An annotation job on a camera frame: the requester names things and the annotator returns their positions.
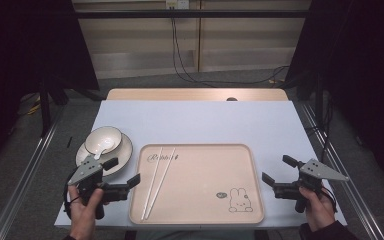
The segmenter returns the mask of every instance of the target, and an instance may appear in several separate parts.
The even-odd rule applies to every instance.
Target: tray
[[[146,145],[138,173],[142,180],[132,194],[133,223],[252,224],[264,217],[252,154],[245,145]]]

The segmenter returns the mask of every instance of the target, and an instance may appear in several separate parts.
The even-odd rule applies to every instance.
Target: saucer
[[[105,161],[108,161],[114,157],[118,158],[118,164],[108,171],[104,169],[103,176],[108,176],[110,174],[113,174],[117,172],[118,170],[122,169],[126,163],[129,161],[130,157],[132,156],[133,152],[133,144],[132,141],[130,141],[129,137],[127,137],[125,134],[121,134],[121,144],[117,146],[114,150],[112,150],[110,153],[102,154],[101,158],[98,160],[99,163],[104,163]],[[89,155],[90,153],[86,150],[85,143],[83,143],[79,150],[77,151],[76,155],[76,165],[79,166],[83,160]]]

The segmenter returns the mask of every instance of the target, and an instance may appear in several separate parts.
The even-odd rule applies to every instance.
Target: white spoon
[[[98,145],[99,145],[99,148],[98,150],[96,150],[96,154],[93,157],[95,158],[95,160],[98,160],[101,157],[102,152],[104,152],[108,148],[111,148],[114,145],[114,140],[107,138]]]

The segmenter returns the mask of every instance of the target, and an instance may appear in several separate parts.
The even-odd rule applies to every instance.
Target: person's hand
[[[75,186],[68,186],[70,199],[79,197]],[[88,205],[82,204],[82,199],[77,198],[71,203],[71,230],[70,236],[76,240],[92,239],[95,233],[95,209],[101,202],[104,191],[95,189],[89,199]]]
[[[326,196],[323,194],[317,196],[315,192],[304,187],[300,187],[299,191],[309,200],[305,213],[307,215],[308,225],[312,232],[327,227],[335,222],[332,203]]]

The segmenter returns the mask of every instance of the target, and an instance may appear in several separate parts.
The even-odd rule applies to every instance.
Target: white bowl
[[[102,145],[108,142],[113,144],[102,151]],[[86,138],[85,148],[92,154],[102,151],[102,154],[109,153],[116,149],[121,143],[121,132],[115,127],[100,127],[92,131]]]

